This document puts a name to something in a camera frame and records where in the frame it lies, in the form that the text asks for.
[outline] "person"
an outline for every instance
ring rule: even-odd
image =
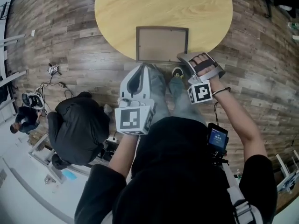
[[[207,59],[197,56],[192,66]],[[151,98],[157,106],[149,133],[141,136],[133,165],[138,137],[125,135],[108,167],[92,167],[75,212],[76,224],[235,223],[226,175],[209,162],[206,122],[191,105],[183,75],[179,67],[172,72],[169,89],[175,108],[171,116],[164,77],[150,69]],[[224,88],[218,76],[210,79],[210,85],[212,92]],[[243,144],[245,165],[239,187],[259,209],[264,223],[270,223],[277,190],[258,127],[229,91],[215,98]],[[126,184],[130,168],[132,178]]]
[[[48,114],[49,139],[56,151],[52,163],[57,169],[71,164],[86,165],[103,149],[109,136],[112,109],[92,99],[88,91],[64,100]]]
[[[29,134],[29,131],[36,129],[39,126],[39,118],[41,115],[41,111],[38,112],[31,107],[20,107],[15,122],[10,126],[10,131],[12,133],[20,131]]]

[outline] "chair leg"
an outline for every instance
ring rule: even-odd
[[[271,0],[265,0],[267,4],[268,14],[265,14],[266,18],[272,17]]]

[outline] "round wooden table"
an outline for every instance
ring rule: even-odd
[[[136,27],[189,28],[188,52],[209,52],[228,32],[232,0],[96,0],[95,17],[105,39],[135,59]]]

